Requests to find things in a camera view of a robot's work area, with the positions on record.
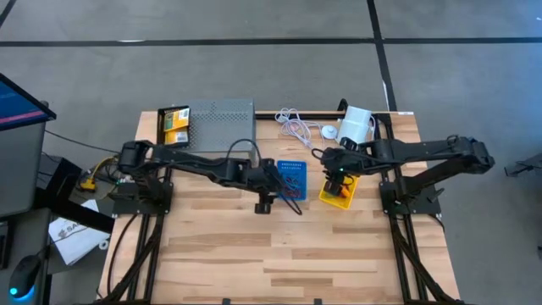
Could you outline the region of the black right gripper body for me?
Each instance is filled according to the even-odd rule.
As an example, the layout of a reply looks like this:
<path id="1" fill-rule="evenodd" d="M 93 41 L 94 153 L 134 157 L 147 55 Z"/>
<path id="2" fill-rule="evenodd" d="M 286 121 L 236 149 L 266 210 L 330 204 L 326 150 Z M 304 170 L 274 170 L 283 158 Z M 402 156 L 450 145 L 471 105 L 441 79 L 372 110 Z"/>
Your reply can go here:
<path id="1" fill-rule="evenodd" d="M 323 165 L 327 182 L 342 183 L 346 176 L 351 179 L 361 174 L 351 168 L 353 158 L 360 153 L 359 146 L 332 148 L 324 150 L 313 148 L 311 154 Z"/>

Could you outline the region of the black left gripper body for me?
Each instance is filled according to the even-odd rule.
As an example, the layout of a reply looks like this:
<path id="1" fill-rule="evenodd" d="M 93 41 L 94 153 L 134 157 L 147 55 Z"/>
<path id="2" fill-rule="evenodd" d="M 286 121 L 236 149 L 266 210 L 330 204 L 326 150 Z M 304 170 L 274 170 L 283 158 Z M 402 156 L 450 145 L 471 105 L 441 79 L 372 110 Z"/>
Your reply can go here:
<path id="1" fill-rule="evenodd" d="M 256 168 L 249 170 L 249 188 L 258 194 L 259 204 L 273 203 L 284 188 L 274 159 L 263 158 Z"/>

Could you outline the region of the yellow plastic basket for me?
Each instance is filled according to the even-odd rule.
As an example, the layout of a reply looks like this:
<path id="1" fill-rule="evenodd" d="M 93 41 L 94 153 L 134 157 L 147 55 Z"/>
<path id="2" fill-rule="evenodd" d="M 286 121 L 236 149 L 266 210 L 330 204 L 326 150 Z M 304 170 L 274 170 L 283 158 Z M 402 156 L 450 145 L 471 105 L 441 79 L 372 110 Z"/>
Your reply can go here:
<path id="1" fill-rule="evenodd" d="M 345 177 L 345 179 L 344 179 L 343 183 L 350 188 L 351 198 L 345 199 L 343 197 L 330 196 L 329 194 L 327 194 L 324 191 L 324 184 L 325 184 L 324 183 L 321 190 L 320 190 L 320 192 L 319 192 L 319 194 L 318 194 L 318 199 L 320 201 L 322 201 L 322 202 L 325 202 L 325 203 L 335 207 L 335 208 L 341 208 L 341 209 L 347 210 L 351 206 L 351 202 L 352 202 L 353 197 L 354 197 L 355 192 L 356 192 L 358 180 L 359 180 L 358 177 L 352 177 L 352 176 L 349 176 L 349 175 L 347 175 Z"/>

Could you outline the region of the blue plastic basket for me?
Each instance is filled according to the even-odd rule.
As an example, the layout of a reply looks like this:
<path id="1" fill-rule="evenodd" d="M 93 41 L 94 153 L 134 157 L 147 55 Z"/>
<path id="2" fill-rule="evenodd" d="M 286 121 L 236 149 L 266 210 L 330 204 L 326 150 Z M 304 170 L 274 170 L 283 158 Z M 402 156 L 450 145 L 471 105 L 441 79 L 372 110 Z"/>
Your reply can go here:
<path id="1" fill-rule="evenodd" d="M 293 175 L 301 182 L 301 187 L 306 192 L 306 198 L 307 198 L 307 164 L 302 161 L 279 160 L 277 163 L 277 167 L 278 167 L 278 171 L 284 177 L 286 175 Z"/>

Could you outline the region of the black plastic basket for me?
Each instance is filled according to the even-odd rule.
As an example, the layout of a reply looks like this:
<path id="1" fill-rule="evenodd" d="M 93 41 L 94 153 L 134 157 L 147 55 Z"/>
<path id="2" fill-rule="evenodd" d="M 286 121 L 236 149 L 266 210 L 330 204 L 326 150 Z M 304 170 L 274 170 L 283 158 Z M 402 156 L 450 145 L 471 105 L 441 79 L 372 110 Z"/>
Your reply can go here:
<path id="1" fill-rule="evenodd" d="M 158 110 L 158 127 L 157 127 L 158 135 L 157 135 L 157 140 L 158 140 L 159 144 L 164 144 L 165 146 L 177 147 L 177 148 L 185 148 L 185 147 L 189 146 L 190 143 L 185 144 L 185 145 L 166 145 L 164 143 L 164 137 L 165 137 L 165 132 L 166 132 L 163 129 L 164 115 L 167 114 L 167 113 L 176 111 L 176 110 L 180 110 L 182 108 L 191 109 L 189 106 L 176 106 L 176 107 L 170 107 L 170 108 L 160 108 Z M 190 140 L 190 125 L 188 127 L 181 128 L 181 129 L 187 129 L 188 130 L 188 132 L 189 132 L 189 140 Z"/>

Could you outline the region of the grey desk cabinet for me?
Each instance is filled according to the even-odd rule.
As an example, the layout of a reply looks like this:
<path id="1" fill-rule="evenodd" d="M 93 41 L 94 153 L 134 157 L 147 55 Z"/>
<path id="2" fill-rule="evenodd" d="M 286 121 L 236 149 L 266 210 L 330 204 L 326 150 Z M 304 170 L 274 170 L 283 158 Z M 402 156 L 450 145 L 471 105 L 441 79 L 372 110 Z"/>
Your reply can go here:
<path id="1" fill-rule="evenodd" d="M 32 209 L 45 126 L 0 131 L 0 218 Z"/>

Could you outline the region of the white cylindrical spot lamp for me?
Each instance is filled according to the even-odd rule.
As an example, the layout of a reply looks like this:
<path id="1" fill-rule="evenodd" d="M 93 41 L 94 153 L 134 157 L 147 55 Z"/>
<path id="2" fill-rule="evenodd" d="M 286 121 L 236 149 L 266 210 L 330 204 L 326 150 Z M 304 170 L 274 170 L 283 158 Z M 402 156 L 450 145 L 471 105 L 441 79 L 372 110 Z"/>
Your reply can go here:
<path id="1" fill-rule="evenodd" d="M 373 139 L 373 127 L 374 119 L 371 111 L 348 106 L 335 140 L 340 142 L 343 137 L 347 137 L 356 144 L 371 141 Z"/>

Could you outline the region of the grey perforated metal riser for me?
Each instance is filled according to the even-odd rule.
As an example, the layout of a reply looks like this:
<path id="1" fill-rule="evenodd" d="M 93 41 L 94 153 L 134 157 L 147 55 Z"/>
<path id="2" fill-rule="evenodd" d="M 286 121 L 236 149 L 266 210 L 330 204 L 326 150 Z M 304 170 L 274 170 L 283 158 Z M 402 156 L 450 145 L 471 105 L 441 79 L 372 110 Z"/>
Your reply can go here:
<path id="1" fill-rule="evenodd" d="M 178 151 L 204 158 L 248 158 L 257 161 L 251 144 L 256 135 L 254 102 L 251 99 L 196 100 L 191 108 L 190 144 Z"/>

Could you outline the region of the grey stand leg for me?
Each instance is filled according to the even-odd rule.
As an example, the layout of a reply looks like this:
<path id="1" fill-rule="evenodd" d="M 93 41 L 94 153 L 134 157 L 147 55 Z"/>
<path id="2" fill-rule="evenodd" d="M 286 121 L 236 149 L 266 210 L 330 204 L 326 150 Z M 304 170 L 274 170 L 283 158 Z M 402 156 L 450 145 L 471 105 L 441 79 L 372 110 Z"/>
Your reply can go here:
<path id="1" fill-rule="evenodd" d="M 505 175 L 508 177 L 517 177 L 521 173 L 534 171 L 537 175 L 542 175 L 542 152 L 525 160 L 515 161 L 507 165 Z"/>

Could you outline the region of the black floor stand beam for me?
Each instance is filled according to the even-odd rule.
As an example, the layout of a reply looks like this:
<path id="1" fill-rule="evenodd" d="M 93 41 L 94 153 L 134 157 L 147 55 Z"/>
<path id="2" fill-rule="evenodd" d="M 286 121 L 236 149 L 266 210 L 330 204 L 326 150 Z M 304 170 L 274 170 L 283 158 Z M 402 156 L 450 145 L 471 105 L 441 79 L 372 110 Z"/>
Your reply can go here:
<path id="1" fill-rule="evenodd" d="M 72 202 L 71 190 L 60 190 L 59 193 L 37 187 L 34 208 L 48 208 L 53 214 L 72 220 L 86 227 L 105 233 L 113 231 L 114 219 L 81 204 Z"/>

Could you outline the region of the white printed paper sheet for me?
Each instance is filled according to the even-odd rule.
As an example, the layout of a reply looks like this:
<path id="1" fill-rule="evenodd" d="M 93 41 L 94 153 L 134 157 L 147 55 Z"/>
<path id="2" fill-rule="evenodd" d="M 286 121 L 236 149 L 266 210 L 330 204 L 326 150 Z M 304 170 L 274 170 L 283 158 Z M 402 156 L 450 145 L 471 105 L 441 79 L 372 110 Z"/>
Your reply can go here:
<path id="1" fill-rule="evenodd" d="M 94 199 L 87 200 L 81 205 L 101 213 L 97 201 Z M 55 216 L 57 218 L 48 226 L 48 234 L 52 244 L 57 248 L 61 258 L 67 265 L 79 261 L 101 242 L 106 241 L 112 233 L 105 233 L 72 220 Z"/>

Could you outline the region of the computer monitor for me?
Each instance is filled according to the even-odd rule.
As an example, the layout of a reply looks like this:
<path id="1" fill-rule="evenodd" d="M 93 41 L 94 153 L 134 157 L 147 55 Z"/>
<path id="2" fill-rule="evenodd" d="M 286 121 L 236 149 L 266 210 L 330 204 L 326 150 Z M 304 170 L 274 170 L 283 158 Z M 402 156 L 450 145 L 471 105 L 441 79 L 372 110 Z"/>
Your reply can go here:
<path id="1" fill-rule="evenodd" d="M 0 73 L 0 131 L 55 120 L 57 115 L 30 93 Z"/>

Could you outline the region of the black computer mouse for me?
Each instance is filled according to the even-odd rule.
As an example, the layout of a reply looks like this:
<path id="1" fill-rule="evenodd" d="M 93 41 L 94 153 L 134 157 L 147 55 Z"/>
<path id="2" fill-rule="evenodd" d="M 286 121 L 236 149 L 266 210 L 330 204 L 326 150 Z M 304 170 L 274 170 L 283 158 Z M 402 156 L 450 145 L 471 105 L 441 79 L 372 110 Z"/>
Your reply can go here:
<path id="1" fill-rule="evenodd" d="M 35 290 L 36 277 L 41 268 L 38 254 L 23 257 L 15 266 L 8 284 L 8 295 L 16 301 L 24 301 Z"/>

